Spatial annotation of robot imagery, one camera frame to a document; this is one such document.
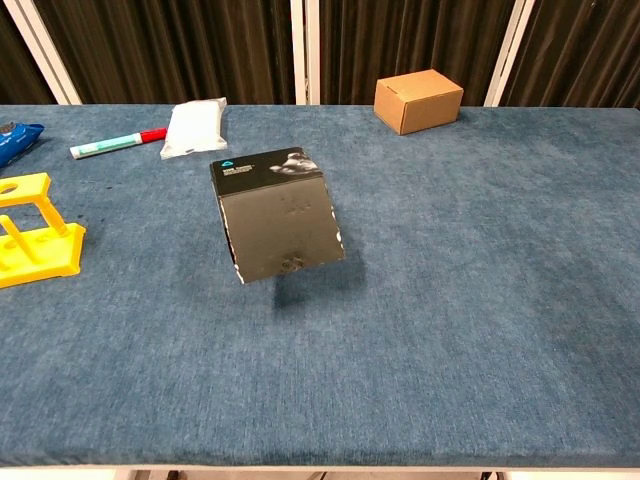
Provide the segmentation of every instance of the white pole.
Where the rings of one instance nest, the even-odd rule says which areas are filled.
[[[293,40],[293,73],[296,82],[296,105],[307,104],[304,7],[302,2],[303,0],[291,0],[291,38]]]
[[[305,0],[309,103],[320,105],[320,0]]]
[[[4,0],[4,4],[56,101],[60,105],[81,105],[80,96],[33,0]]]
[[[529,23],[531,10],[536,0],[516,0],[511,11],[511,18],[502,40],[502,47],[493,69],[489,90],[484,100],[485,107],[497,107],[504,93],[504,88],[509,80],[513,62],[518,54],[524,31]]]

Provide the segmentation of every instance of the white packet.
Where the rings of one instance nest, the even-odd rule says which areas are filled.
[[[227,142],[220,136],[226,98],[194,100],[173,107],[171,121],[160,157],[171,158],[192,152],[223,150]]]

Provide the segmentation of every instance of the denim fabric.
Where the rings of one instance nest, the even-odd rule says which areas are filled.
[[[170,112],[0,109],[47,127],[0,175],[87,227],[80,275],[0,290],[0,464],[640,467],[637,111],[232,106],[226,151],[71,158]],[[209,162],[290,146],[347,260],[243,286]]]

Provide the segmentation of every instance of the brown cardboard box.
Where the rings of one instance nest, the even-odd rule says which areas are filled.
[[[373,111],[400,135],[455,122],[462,87],[435,70],[382,78]]]

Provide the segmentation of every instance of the blue package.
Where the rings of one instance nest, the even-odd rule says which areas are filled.
[[[0,126],[0,168],[38,140],[44,130],[40,124],[8,123]]]

